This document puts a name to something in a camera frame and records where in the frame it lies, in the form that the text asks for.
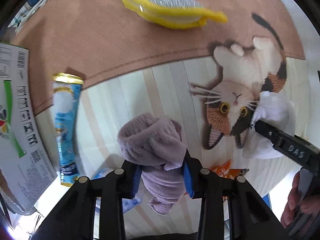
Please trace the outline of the light blue cat tissue pack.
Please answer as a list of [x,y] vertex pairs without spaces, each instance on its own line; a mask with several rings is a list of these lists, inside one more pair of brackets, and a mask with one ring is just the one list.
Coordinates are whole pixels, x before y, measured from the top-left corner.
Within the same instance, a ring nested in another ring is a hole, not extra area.
[[[102,168],[98,170],[91,179],[100,179],[104,178],[109,173],[113,173],[114,169],[111,168]],[[132,210],[134,207],[137,207],[143,200],[143,190],[140,188],[134,198],[131,198],[131,179],[124,178],[120,180],[121,185],[119,186],[119,190],[121,190],[121,201],[123,207],[123,213],[127,213]]]

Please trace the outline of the white soft bag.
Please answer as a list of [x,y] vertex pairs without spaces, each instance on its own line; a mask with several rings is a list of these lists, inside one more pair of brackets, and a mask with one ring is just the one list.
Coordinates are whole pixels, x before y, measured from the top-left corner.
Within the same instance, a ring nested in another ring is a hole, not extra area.
[[296,118],[293,104],[279,93],[263,91],[253,114],[242,156],[247,159],[274,159],[283,155],[273,148],[271,140],[255,130],[255,123],[263,121],[284,133],[295,134]]

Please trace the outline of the orange snack packet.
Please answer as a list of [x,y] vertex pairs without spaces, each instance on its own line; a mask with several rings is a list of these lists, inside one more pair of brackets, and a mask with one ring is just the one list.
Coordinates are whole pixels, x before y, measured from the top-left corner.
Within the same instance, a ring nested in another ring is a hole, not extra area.
[[235,179],[237,176],[244,176],[249,171],[248,168],[243,168],[243,169],[231,168],[231,164],[232,164],[232,161],[231,159],[229,159],[222,165],[212,166],[210,170],[213,171],[218,176],[222,178],[227,178],[227,179]]

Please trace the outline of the lilac plush cloth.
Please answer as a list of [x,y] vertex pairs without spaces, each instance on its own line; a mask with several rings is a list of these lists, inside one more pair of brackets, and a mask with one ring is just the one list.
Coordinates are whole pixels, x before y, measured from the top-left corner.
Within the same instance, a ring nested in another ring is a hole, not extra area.
[[186,193],[182,165],[187,146],[180,124],[144,113],[127,122],[117,140],[124,159],[142,166],[144,186],[152,195],[150,207],[167,215]]

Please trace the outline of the blue tube packet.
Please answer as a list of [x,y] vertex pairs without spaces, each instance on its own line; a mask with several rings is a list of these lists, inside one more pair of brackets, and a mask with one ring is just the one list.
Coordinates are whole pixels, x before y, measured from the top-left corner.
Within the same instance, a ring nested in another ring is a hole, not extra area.
[[81,87],[84,80],[68,73],[53,75],[53,113],[60,183],[72,186],[80,177],[73,149],[73,132]]

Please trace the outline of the yellow banana-shaped sponge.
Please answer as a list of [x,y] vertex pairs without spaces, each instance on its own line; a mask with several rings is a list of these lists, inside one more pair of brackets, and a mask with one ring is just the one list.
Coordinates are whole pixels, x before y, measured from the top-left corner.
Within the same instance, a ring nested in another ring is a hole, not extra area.
[[197,0],[122,0],[123,5],[144,20],[168,29],[202,27],[208,20],[220,23],[228,21],[221,11],[212,11]]

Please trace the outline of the open cardboard box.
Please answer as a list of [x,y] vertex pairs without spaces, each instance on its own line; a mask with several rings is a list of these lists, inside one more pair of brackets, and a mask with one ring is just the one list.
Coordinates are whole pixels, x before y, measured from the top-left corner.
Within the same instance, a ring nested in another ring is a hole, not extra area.
[[32,212],[57,174],[37,130],[28,84],[27,49],[1,44],[1,174],[9,206]]

